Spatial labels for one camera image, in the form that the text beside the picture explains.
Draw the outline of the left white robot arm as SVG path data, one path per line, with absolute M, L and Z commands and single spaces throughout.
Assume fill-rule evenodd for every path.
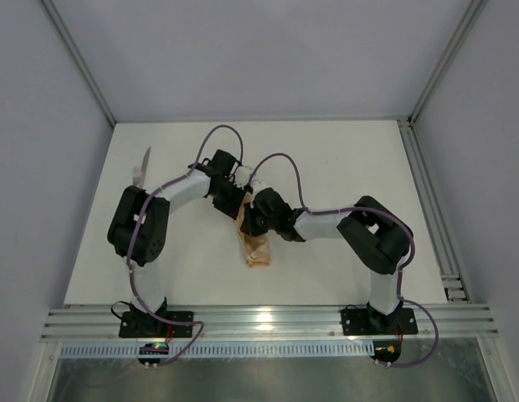
M 192 336 L 193 314 L 167 310 L 157 265 L 170 214 L 197 199 L 211 198 L 215 209 L 236 219 L 251 173 L 251 167 L 217 150 L 213 158 L 195 162 L 158 188 L 131 185 L 124 190 L 107 233 L 115 253 L 126 259 L 132 292 L 129 310 L 121 315 L 121 338 L 161 338 L 171 322 L 181 323 L 180 338 Z

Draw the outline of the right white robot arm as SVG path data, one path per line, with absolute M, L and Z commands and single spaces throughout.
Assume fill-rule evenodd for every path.
M 394 330 L 403 308 L 402 271 L 415 255 L 414 234 L 371 196 L 341 209 L 293 209 L 273 189 L 259 191 L 244 206 L 241 231 L 258 237 L 276 232 L 288 242 L 345 240 L 371 271 L 367 319 L 375 332 Z

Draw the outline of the peach satin cloth napkin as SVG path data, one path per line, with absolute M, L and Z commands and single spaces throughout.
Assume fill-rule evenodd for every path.
M 235 228 L 244 263 L 249 268 L 259 269 L 270 265 L 270 247 L 268 238 L 265 234 L 259 237 L 252 237 L 241 230 L 241 225 L 244 222 L 245 205 L 249 204 L 251 201 L 251 194 L 246 193 L 239 207 L 239 212 L 235 220 Z

